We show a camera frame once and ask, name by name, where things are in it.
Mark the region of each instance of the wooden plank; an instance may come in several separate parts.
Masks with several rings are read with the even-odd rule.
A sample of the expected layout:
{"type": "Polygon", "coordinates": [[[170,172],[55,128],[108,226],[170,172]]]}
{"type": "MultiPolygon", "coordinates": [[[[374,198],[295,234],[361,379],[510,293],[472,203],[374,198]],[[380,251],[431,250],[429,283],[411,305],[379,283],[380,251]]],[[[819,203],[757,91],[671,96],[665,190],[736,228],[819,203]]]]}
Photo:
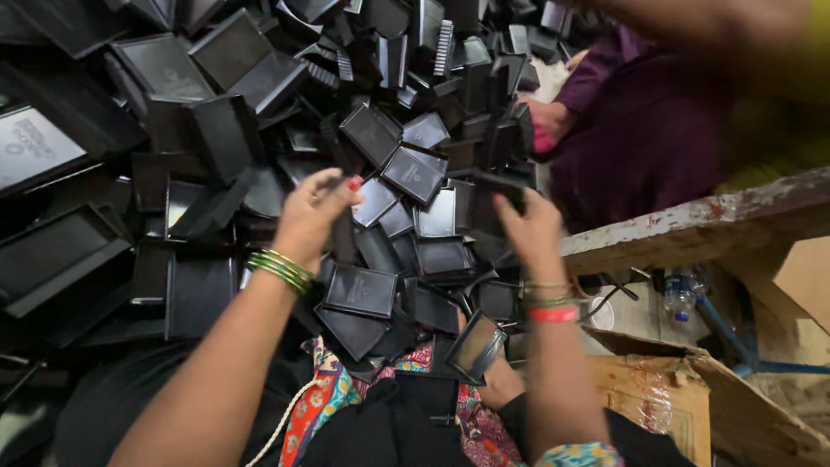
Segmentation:
{"type": "Polygon", "coordinates": [[[830,167],[710,196],[563,238],[576,274],[699,263],[772,241],[830,234],[830,167]]]}

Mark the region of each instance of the purple sleeve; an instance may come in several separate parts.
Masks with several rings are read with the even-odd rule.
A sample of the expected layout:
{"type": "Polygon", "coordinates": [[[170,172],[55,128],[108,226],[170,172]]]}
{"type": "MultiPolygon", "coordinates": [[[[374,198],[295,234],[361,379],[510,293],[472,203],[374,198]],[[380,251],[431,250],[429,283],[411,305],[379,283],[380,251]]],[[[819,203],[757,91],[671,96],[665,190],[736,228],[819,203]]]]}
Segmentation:
{"type": "Polygon", "coordinates": [[[600,86],[623,64],[646,54],[653,45],[627,27],[601,37],[562,85],[554,99],[572,111],[583,113],[600,86]]]}

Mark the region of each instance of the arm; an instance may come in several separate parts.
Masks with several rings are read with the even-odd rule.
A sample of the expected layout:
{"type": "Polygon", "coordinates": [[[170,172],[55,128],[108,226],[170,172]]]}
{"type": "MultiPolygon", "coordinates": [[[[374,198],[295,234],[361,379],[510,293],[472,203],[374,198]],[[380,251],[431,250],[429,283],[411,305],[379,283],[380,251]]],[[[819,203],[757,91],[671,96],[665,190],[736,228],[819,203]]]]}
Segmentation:
{"type": "MultiPolygon", "coordinates": [[[[494,201],[507,236],[534,282],[567,283],[559,256],[559,211],[530,189],[525,190],[524,216],[504,196],[497,195],[494,201]]],[[[561,295],[555,289],[540,290],[561,295]]],[[[531,333],[527,416],[532,455],[527,460],[533,464],[559,445],[608,443],[608,428],[575,322],[535,322],[531,333]]]]}
{"type": "MultiPolygon", "coordinates": [[[[306,179],[286,201],[274,249],[314,272],[331,223],[359,180],[342,183],[319,205],[329,169],[306,179]]],[[[150,402],[116,448],[110,465],[238,465],[269,362],[295,301],[277,276],[257,270],[196,351],[150,402]]]]}
{"type": "Polygon", "coordinates": [[[520,99],[530,107],[535,139],[533,158],[547,162],[552,149],[574,128],[579,116],[591,105],[605,81],[620,66],[648,52],[653,45],[627,27],[619,27],[591,47],[581,58],[574,57],[574,69],[559,94],[549,104],[520,99]]]}

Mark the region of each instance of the green bangle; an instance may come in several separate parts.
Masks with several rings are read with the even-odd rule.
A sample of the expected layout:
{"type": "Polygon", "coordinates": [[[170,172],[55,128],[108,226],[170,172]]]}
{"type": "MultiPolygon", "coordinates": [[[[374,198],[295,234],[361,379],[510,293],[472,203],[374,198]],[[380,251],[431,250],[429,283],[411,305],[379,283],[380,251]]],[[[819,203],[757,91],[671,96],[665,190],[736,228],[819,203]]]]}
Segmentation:
{"type": "Polygon", "coordinates": [[[287,257],[273,250],[254,253],[248,259],[251,269],[262,269],[289,283],[300,295],[304,295],[314,275],[287,257]]]}
{"type": "Polygon", "coordinates": [[[270,257],[271,259],[273,259],[273,260],[275,260],[275,261],[282,261],[283,263],[288,263],[288,264],[289,264],[289,265],[291,265],[291,266],[294,268],[294,270],[295,270],[295,271],[297,271],[300,275],[304,275],[304,276],[306,276],[306,278],[307,278],[308,280],[311,280],[311,279],[314,279],[314,278],[315,278],[315,275],[314,275],[314,274],[312,274],[312,273],[311,273],[308,269],[303,268],[303,267],[302,267],[302,266],[300,266],[297,262],[295,262],[294,260],[292,260],[292,259],[288,258],[288,257],[287,257],[287,256],[285,256],[284,254],[282,254],[282,253],[280,253],[280,252],[278,252],[278,251],[276,251],[276,250],[262,250],[262,253],[261,253],[261,254],[264,254],[264,255],[266,255],[267,257],[270,257]]]}

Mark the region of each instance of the hand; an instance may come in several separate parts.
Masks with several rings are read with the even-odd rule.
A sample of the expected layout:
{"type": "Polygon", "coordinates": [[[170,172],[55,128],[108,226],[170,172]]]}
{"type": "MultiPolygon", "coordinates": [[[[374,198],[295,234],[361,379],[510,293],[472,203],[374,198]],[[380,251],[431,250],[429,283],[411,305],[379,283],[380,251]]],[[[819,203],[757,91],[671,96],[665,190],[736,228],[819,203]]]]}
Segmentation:
{"type": "MultiPolygon", "coordinates": [[[[466,317],[458,310],[458,329],[464,329],[466,317]]],[[[501,410],[510,401],[525,393],[525,380],[510,366],[505,357],[505,348],[499,350],[499,355],[484,371],[484,380],[487,386],[477,386],[481,403],[492,410],[501,410]]]]}
{"type": "Polygon", "coordinates": [[[521,216],[503,194],[493,195],[507,238],[516,254],[537,282],[565,284],[559,256],[559,231],[562,214],[542,195],[525,188],[525,215],[521,216]]]}
{"type": "Polygon", "coordinates": [[[580,63],[582,63],[582,59],[584,59],[585,56],[588,55],[588,52],[590,52],[590,51],[591,51],[591,49],[585,49],[585,50],[581,51],[580,53],[578,53],[578,54],[574,55],[573,57],[571,57],[571,59],[568,60],[568,63],[565,63],[565,69],[567,69],[570,72],[573,72],[574,70],[576,70],[576,67],[579,66],[580,63]]]}
{"type": "Polygon", "coordinates": [[[326,169],[303,180],[286,199],[272,248],[313,274],[320,270],[320,256],[331,234],[331,224],[344,210],[360,204],[357,190],[363,179],[355,175],[330,192],[326,182],[340,177],[340,169],[326,169]]]}
{"type": "Polygon", "coordinates": [[[534,131],[537,133],[534,141],[534,150],[537,153],[544,153],[553,149],[571,131],[579,118],[578,113],[559,102],[545,104],[527,97],[521,97],[519,102],[527,102],[527,106],[530,108],[530,118],[533,120],[534,131]],[[538,135],[539,131],[543,131],[549,136],[550,141],[545,143],[546,146],[536,144],[537,141],[540,142],[543,139],[538,135]]]}

